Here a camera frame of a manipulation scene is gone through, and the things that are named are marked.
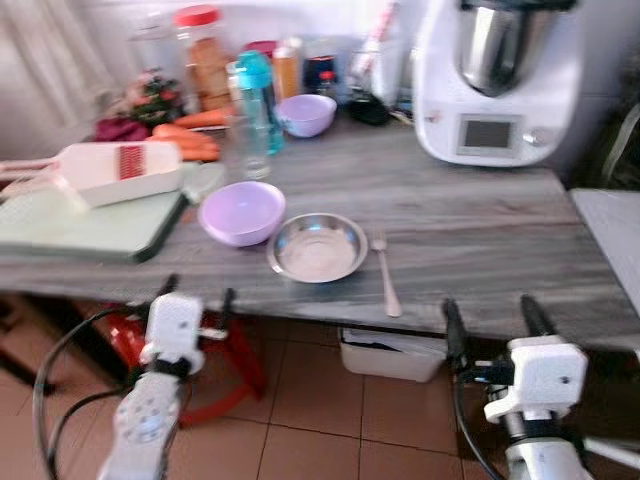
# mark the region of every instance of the white wall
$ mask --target white wall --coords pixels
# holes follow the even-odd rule
[[[189,0],[76,0],[105,55],[111,72],[126,85],[136,74],[126,38],[145,12],[169,13]],[[564,173],[578,156],[597,122],[615,102],[618,69],[630,46],[640,44],[640,0],[579,0],[586,17],[586,71],[576,121],[551,159]],[[407,43],[429,0],[405,0],[401,20]],[[287,35],[361,37],[375,23],[386,0],[225,0],[220,6],[230,43],[239,48],[254,40]]]

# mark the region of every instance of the food processor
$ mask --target food processor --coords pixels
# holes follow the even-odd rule
[[[584,67],[577,0],[432,0],[415,50],[421,145],[453,163],[547,158],[571,123]]]

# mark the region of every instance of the water bottle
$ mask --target water bottle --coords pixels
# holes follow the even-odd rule
[[[269,59],[260,52],[248,50],[235,63],[238,89],[244,114],[256,130],[266,127],[269,155],[280,151],[284,140],[276,117],[273,76]]]

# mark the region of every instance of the purple bowl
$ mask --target purple bowl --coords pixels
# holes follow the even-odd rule
[[[234,183],[209,195],[198,221],[213,238],[232,247],[264,242],[284,216],[284,195],[262,182]]]
[[[296,95],[280,102],[276,114],[294,137],[315,137],[331,125],[337,107],[335,100],[323,95]]]

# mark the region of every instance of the table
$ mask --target table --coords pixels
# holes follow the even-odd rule
[[[343,280],[295,283],[269,268],[265,245],[211,240],[193,209],[144,264],[1,256],[0,290],[124,302],[152,298],[175,272],[181,290],[212,310],[233,287],[239,313],[425,335],[444,333],[440,303],[454,297],[473,336],[499,340],[526,334],[518,299],[528,292],[571,341],[604,350],[640,345],[633,307],[548,169],[450,165],[430,158],[410,127],[343,118],[319,138],[288,141],[268,180],[284,192],[288,217],[331,212],[387,231],[402,317],[384,313],[374,254]]]

